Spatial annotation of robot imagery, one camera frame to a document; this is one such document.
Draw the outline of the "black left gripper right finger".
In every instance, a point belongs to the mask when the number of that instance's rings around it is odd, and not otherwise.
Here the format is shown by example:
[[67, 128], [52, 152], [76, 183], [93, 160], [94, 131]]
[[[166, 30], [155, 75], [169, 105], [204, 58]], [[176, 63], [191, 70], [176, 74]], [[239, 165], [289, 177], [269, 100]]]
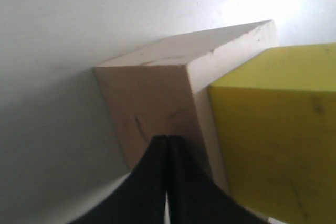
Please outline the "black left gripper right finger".
[[199, 167], [182, 137], [167, 137], [166, 158], [170, 223], [263, 222], [221, 191]]

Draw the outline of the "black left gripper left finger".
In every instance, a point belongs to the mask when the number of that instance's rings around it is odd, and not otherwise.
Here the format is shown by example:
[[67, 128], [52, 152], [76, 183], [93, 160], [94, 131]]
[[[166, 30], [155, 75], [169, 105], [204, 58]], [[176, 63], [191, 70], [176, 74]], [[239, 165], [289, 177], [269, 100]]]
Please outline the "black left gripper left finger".
[[106, 199], [72, 223], [164, 223], [167, 137], [151, 139], [129, 176]]

